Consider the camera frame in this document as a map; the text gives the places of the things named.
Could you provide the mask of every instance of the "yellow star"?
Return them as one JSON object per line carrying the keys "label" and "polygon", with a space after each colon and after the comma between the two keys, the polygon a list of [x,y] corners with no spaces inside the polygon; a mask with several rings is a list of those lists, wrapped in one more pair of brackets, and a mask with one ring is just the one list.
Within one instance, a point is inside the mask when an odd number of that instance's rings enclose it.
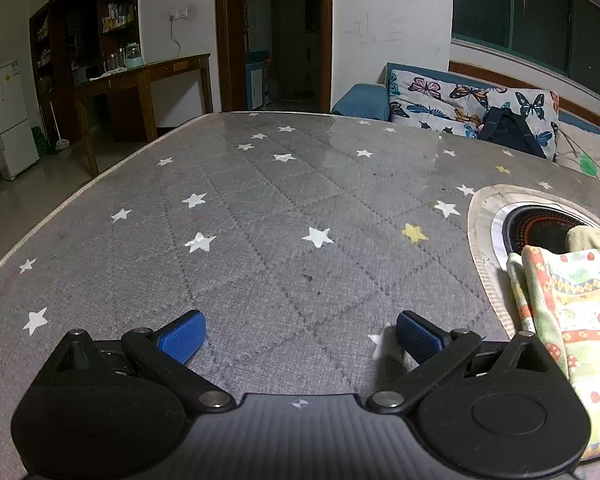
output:
{"label": "yellow star", "polygon": [[411,243],[414,244],[417,244],[420,240],[429,240],[424,234],[422,234],[420,226],[418,225],[405,224],[402,234],[409,237]]}

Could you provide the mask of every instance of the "towel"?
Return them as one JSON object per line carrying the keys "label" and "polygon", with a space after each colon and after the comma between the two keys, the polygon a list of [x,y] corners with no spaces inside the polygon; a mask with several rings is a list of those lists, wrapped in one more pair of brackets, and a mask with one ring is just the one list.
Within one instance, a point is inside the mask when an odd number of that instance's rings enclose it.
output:
{"label": "towel", "polygon": [[509,255],[507,272],[523,329],[538,335],[589,413],[582,459],[600,456],[600,252],[527,246]]}
{"label": "towel", "polygon": [[565,245],[570,253],[597,249],[600,251],[600,229],[579,225],[569,230]]}

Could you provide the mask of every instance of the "black bag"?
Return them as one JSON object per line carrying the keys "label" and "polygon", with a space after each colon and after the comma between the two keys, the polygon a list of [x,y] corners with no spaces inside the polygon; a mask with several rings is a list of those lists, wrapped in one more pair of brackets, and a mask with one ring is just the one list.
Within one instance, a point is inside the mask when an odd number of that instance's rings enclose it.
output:
{"label": "black bag", "polygon": [[513,113],[509,108],[490,108],[482,122],[484,126],[478,132],[478,139],[546,158],[525,118]]}

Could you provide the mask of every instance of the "window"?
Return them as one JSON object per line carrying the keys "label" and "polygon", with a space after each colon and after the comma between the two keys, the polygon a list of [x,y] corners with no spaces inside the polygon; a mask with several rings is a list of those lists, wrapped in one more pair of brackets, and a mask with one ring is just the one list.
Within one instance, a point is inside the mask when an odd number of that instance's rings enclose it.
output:
{"label": "window", "polygon": [[452,33],[545,66],[600,95],[600,8],[589,0],[454,0]]}

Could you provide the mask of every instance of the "gray mattress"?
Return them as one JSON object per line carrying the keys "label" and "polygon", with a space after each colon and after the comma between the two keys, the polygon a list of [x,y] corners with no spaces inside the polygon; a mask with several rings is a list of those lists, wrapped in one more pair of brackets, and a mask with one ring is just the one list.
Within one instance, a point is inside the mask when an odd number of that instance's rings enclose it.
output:
{"label": "gray mattress", "polygon": [[[237,399],[368,396],[411,366],[369,337],[406,308],[505,340],[468,247],[472,196],[458,187],[539,182],[600,216],[595,179],[486,142],[311,114],[185,124],[83,190],[0,268],[0,479],[24,473],[10,418],[71,328],[117,338],[199,309],[207,340],[188,365]],[[204,203],[189,208],[192,194]],[[428,239],[413,244],[407,223]],[[318,248],[309,228],[333,243]],[[197,233],[214,237],[208,252],[190,252]],[[29,312],[45,308],[29,335]]]}

